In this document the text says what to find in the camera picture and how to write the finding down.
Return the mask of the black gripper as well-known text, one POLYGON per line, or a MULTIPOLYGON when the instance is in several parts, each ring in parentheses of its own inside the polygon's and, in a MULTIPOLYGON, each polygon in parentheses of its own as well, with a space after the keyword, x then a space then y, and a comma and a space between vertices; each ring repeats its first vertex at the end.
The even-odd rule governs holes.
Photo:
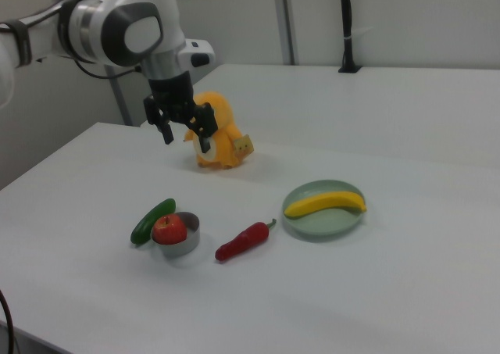
POLYGON ((152 94, 143 100, 150 125, 156 126, 166 145, 173 141, 170 120, 185 124, 198 136, 201 152, 210 149, 210 138, 217 132, 215 111, 206 102, 196 105, 191 74, 186 71, 169 79, 148 80, 152 94))

